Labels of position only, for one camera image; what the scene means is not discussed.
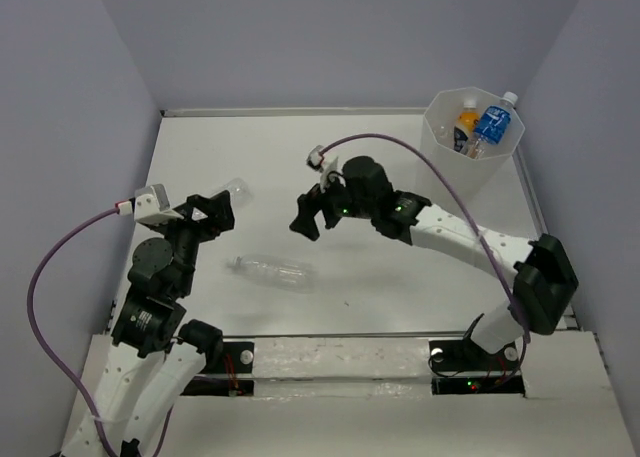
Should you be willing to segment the orange juice bottle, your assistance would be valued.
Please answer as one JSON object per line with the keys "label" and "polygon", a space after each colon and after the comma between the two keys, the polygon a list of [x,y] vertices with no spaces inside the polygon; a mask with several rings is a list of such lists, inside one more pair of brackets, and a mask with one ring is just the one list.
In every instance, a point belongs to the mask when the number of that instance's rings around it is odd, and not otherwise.
{"label": "orange juice bottle", "polygon": [[462,110],[453,126],[453,149],[456,152],[461,154],[466,152],[466,146],[474,136],[478,120],[477,99],[473,97],[465,99]]}

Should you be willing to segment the blue label water bottle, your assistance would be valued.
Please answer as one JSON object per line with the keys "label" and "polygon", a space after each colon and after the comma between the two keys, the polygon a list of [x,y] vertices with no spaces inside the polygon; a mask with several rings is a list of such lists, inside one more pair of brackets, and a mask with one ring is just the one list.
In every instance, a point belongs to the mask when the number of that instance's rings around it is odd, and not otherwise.
{"label": "blue label water bottle", "polygon": [[489,155],[501,143],[515,111],[519,97],[507,91],[498,104],[488,106],[475,125],[472,136],[463,148],[463,154],[472,159]]}

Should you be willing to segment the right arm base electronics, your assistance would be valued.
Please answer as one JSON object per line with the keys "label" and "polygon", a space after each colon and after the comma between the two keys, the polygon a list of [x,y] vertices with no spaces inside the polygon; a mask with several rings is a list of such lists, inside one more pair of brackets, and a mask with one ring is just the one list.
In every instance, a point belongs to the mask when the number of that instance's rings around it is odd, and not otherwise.
{"label": "right arm base electronics", "polygon": [[482,350],[467,353],[462,340],[432,340],[429,351],[427,363],[435,396],[526,393],[514,342],[496,354],[487,354]]}

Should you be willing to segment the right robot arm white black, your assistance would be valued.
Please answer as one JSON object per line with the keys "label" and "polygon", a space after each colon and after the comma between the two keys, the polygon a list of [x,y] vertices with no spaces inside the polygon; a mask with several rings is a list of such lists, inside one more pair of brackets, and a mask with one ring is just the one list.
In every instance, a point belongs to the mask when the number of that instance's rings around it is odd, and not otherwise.
{"label": "right robot arm white black", "polygon": [[460,345],[468,367],[486,367],[518,338],[555,332],[579,286],[557,237],[543,233],[531,240],[472,225],[423,196],[394,189],[368,156],[338,165],[315,151],[307,164],[320,179],[298,197],[291,231],[315,241],[318,214],[327,229],[345,218],[367,220],[388,239],[445,254],[505,284],[505,303],[477,317]]}

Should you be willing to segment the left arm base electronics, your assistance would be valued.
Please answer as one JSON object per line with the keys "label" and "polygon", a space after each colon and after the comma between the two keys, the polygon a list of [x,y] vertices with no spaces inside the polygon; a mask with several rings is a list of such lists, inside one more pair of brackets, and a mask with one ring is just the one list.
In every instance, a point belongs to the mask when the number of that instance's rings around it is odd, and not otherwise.
{"label": "left arm base electronics", "polygon": [[254,349],[252,341],[226,341],[221,357],[215,363],[207,363],[187,384],[182,396],[253,396]]}

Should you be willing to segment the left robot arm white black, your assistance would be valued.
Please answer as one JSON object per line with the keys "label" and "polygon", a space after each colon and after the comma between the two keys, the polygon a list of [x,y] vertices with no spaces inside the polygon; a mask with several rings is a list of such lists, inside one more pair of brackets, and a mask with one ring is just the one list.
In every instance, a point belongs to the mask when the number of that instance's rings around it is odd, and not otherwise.
{"label": "left robot arm white black", "polygon": [[194,194],[173,207],[156,184],[117,209],[157,235],[132,254],[129,289],[93,404],[63,446],[64,456],[143,455],[188,383],[221,360],[221,330],[184,323],[179,301],[191,292],[200,245],[235,225],[229,191]]}

